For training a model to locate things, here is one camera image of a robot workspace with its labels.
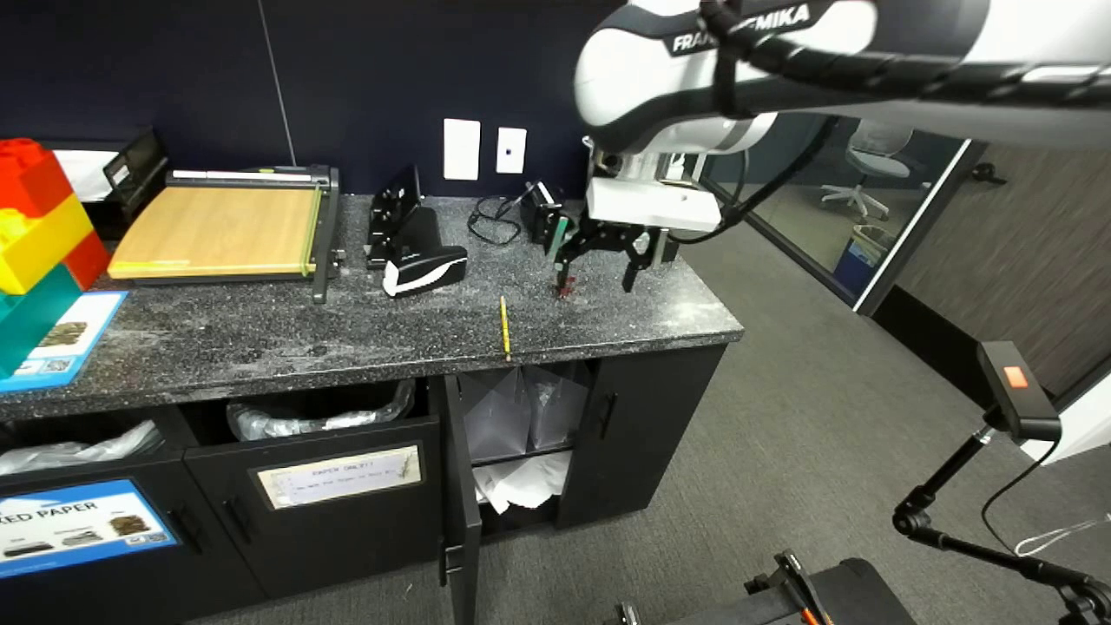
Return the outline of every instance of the black stand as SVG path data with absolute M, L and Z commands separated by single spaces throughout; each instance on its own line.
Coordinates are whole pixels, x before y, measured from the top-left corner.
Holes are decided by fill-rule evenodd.
M 1014 568 L 1034 582 L 1056 586 L 1070 609 L 1070 615 L 1061 619 L 1061 625 L 1111 625 L 1111 586 L 1102 586 L 1101 581 L 1065 568 L 1065 566 L 1050 566 L 1046 558 L 1020 558 L 1010 553 L 997 553 L 997 548 L 982 548 L 962 539 L 951 539 L 945 531 L 931 529 L 931 502 L 936 501 L 936 494 L 945 491 L 946 479 L 955 479 L 979 449 L 988 446 L 997 430 L 997 409 L 987 414 L 987 430 L 968 436 L 923 486 L 915 486 L 898 506 L 896 506 L 896 529 L 914 539 L 923 542 L 931 548 L 945 548 L 945 553 L 962 553 L 972 557 L 979 564 L 994 564 L 1004 568 Z

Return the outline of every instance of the glass door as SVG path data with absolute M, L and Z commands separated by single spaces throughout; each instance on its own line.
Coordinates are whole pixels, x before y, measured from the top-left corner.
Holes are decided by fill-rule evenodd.
M 822 286 L 852 309 L 878 295 L 882 276 L 896 270 L 892 258 L 904 258 L 914 232 L 945 205 L 945 188 L 968 164 L 963 139 L 945 139 L 915 130 L 779 114 L 749 152 L 716 161 L 707 180 L 737 199 L 749 199 L 805 152 L 822 124 L 833 124 L 779 192 L 773 192 L 749 221 L 791 254 Z

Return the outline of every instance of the white label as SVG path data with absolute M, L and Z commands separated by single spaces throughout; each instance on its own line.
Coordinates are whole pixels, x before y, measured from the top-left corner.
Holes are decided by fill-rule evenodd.
M 477 180 L 482 122 L 443 119 L 443 180 Z
M 342 455 L 310 467 L 266 469 L 256 471 L 256 479 L 262 483 L 274 509 L 313 506 L 324 501 L 418 483 L 418 450 L 416 446 L 410 446 L 371 455 Z
M 130 178 L 130 170 L 128 167 L 118 167 L 115 173 L 111 173 L 111 184 L 118 188 L 118 184 L 126 184 Z

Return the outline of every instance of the drawer handle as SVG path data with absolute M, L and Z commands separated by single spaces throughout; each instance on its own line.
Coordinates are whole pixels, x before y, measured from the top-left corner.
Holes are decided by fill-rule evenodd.
M 205 553 L 202 548 L 202 539 L 197 539 L 197 526 L 195 516 L 188 515 L 188 506 L 164 506 L 167 509 L 167 520 L 174 529 L 174 536 L 190 548 L 190 553 Z
M 223 509 L 230 515 L 236 536 L 240 536 L 241 542 L 248 542 L 248 520 L 246 520 L 246 515 L 240 509 L 240 502 L 236 502 L 236 501 L 225 501 Z
M 465 553 L 465 544 L 443 544 L 440 586 L 449 586 L 449 581 L 460 573 L 460 566 L 458 566 L 460 553 Z

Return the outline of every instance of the wooden cutting board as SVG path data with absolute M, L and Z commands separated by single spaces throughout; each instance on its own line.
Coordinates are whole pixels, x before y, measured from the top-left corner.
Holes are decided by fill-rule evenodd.
M 167 188 L 118 242 L 111 278 L 313 276 L 318 192 Z

